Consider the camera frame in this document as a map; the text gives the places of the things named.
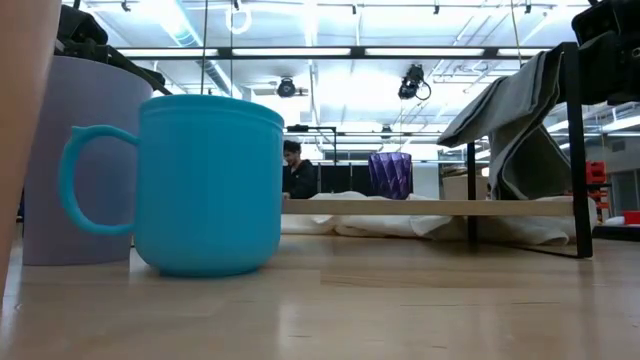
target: mug rim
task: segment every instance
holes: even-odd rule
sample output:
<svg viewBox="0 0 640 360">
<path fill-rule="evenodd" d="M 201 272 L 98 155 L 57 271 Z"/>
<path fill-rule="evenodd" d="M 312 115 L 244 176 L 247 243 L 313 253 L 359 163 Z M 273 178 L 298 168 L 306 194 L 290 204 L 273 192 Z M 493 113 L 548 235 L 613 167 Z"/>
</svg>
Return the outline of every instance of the mug rim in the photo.
<svg viewBox="0 0 640 360">
<path fill-rule="evenodd" d="M 284 119 L 277 112 L 269 109 L 266 106 L 252 103 L 250 101 L 234 99 L 230 97 L 216 96 L 216 95 L 200 95 L 200 94 L 176 94 L 165 95 L 151 98 L 140 106 L 140 113 L 144 114 L 148 111 L 162 110 L 164 107 L 175 106 L 195 106 L 195 107 L 209 107 L 215 110 L 217 107 L 225 107 L 226 110 L 234 110 L 237 112 L 247 111 L 253 109 L 255 113 L 253 116 L 259 116 L 265 120 L 273 122 L 280 128 L 284 128 Z"/>
</svg>

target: dark hair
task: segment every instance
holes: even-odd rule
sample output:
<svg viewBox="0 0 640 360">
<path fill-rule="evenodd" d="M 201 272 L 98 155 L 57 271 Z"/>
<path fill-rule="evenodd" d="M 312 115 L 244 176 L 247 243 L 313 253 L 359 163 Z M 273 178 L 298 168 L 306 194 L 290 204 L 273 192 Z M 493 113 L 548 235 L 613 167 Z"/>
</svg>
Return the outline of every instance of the dark hair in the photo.
<svg viewBox="0 0 640 360">
<path fill-rule="evenodd" d="M 301 150 L 302 150 L 302 147 L 300 146 L 299 142 L 295 142 L 291 140 L 284 141 L 284 151 L 295 153 L 295 152 L 300 152 Z"/>
</svg>

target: mug handle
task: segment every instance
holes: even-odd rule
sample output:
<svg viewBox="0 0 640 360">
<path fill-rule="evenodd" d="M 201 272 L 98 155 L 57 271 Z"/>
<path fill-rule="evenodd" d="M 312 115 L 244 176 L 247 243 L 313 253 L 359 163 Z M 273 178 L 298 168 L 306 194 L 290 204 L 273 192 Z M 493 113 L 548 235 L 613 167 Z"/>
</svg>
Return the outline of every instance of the mug handle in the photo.
<svg viewBox="0 0 640 360">
<path fill-rule="evenodd" d="M 99 235 L 125 235 L 133 229 L 133 224 L 101 225 L 89 220 L 80 210 L 74 191 L 74 175 L 78 156 L 89 141 L 102 136 L 112 136 L 131 145 L 138 145 L 138 138 L 124 130 L 108 125 L 71 128 L 71 138 L 62 151 L 58 169 L 58 195 L 62 207 L 79 228 Z"/>
</svg>

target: wooden shelf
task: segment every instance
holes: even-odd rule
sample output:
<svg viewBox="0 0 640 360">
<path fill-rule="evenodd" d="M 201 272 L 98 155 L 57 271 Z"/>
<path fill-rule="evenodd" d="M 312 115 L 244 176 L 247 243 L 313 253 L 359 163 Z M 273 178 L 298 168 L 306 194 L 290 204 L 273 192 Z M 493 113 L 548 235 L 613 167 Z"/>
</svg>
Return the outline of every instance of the wooden shelf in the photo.
<svg viewBox="0 0 640 360">
<path fill-rule="evenodd" d="M 573 207 L 557 201 L 286 200 L 283 214 L 573 216 Z"/>
</svg>

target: purple container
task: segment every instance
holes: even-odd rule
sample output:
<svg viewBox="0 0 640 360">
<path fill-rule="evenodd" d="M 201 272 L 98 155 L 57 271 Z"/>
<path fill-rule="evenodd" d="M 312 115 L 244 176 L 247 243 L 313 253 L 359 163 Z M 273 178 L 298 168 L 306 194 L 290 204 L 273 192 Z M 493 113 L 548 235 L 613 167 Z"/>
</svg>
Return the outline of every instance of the purple container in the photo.
<svg viewBox="0 0 640 360">
<path fill-rule="evenodd" d="M 376 195 L 404 200 L 412 190 L 411 155 L 392 152 L 369 156 L 371 186 Z"/>
<path fill-rule="evenodd" d="M 72 126 L 107 124 L 138 134 L 138 108 L 151 86 L 113 66 L 54 57 L 24 192 L 24 265 L 74 265 L 129 258 L 130 236 L 100 236 L 71 223 L 58 199 L 58 162 Z M 89 143 L 77 163 L 83 212 L 103 224 L 130 223 L 136 152 L 113 138 Z"/>
</svg>

